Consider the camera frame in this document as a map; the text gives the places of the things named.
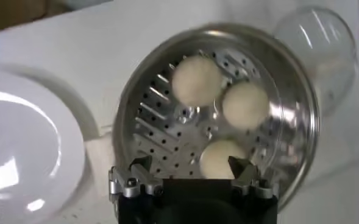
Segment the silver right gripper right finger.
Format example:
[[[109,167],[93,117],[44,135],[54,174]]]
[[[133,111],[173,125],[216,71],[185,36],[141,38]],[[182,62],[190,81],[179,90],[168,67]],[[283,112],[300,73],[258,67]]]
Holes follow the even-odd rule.
[[[228,163],[234,176],[232,184],[241,189],[243,196],[252,193],[257,198],[275,197],[274,186],[249,159],[229,156]]]

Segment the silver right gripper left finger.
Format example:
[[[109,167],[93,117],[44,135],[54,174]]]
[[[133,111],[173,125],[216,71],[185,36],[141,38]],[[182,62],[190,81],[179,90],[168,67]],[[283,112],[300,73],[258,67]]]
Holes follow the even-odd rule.
[[[135,198],[145,193],[159,197],[163,194],[163,180],[150,172],[152,156],[135,158],[128,168],[112,166],[108,172],[110,198]]]

